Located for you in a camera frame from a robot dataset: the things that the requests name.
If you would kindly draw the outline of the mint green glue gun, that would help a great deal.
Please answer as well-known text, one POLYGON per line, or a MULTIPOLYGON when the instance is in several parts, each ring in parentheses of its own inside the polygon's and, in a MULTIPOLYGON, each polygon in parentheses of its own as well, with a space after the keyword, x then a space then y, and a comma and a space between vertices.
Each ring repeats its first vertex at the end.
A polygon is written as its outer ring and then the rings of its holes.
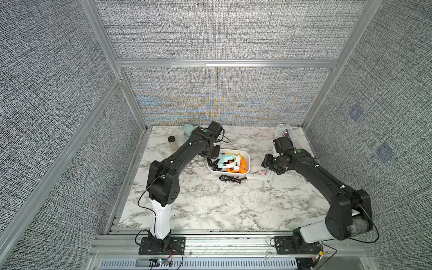
POLYGON ((237 158, 237 155, 230 154, 230 153, 222 153, 219 156, 219 159, 217 161, 217 168, 223 169, 225 165, 229 164, 229 162, 234 162, 237 158))

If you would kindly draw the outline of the orange glue gun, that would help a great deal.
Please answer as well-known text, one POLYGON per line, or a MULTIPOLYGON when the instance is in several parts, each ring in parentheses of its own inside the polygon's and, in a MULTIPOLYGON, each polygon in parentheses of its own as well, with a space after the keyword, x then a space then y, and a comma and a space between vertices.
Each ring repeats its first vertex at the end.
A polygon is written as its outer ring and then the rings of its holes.
POLYGON ((239 162, 237 160, 235 160, 235 161, 231 160, 231 161, 229 161, 228 164, 234 164, 235 165, 232 168, 227 169, 227 172, 229 172, 229 173, 245 174, 248 172, 247 163, 246 163, 246 160, 244 158, 241 158, 239 162))

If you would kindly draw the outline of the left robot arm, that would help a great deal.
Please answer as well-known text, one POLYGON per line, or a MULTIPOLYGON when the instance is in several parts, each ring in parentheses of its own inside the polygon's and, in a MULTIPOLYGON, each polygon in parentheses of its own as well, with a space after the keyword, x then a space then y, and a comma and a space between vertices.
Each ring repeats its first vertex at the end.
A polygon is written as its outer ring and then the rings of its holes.
POLYGON ((156 239, 165 240, 171 234, 171 207, 180 194, 181 173, 197 155, 211 159, 218 157, 221 147, 217 145, 217 139, 222 131, 223 127, 214 121, 208 127, 197 127, 171 156, 151 163, 146 191, 155 213, 150 232, 156 239))

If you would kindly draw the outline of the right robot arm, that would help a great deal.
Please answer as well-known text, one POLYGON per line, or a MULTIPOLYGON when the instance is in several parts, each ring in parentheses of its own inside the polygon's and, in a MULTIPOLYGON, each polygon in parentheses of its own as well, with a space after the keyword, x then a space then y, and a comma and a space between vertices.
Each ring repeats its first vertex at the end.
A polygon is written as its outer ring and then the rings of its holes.
POLYGON ((277 175, 287 171, 299 173, 329 203, 329 209, 323 220, 294 230, 295 243, 342 241, 376 229, 372 219, 369 194, 364 190, 355 190, 336 179, 304 149, 289 149, 279 156, 267 154, 262 166, 277 175))

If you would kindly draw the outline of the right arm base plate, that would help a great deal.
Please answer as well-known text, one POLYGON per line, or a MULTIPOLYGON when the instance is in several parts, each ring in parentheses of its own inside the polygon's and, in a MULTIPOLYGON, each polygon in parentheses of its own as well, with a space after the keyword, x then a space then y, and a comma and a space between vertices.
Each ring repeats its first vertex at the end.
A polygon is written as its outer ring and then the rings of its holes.
POLYGON ((298 235, 273 238, 279 255, 317 255, 322 251, 320 243, 305 243, 298 235))

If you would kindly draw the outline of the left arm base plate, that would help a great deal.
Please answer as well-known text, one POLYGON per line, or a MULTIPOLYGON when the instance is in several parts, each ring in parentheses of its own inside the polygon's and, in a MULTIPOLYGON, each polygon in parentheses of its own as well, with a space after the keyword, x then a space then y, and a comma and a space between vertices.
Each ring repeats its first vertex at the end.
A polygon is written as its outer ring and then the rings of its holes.
POLYGON ((159 240, 153 235, 141 239, 139 255, 184 255, 186 247, 185 237, 170 237, 168 240, 159 240))

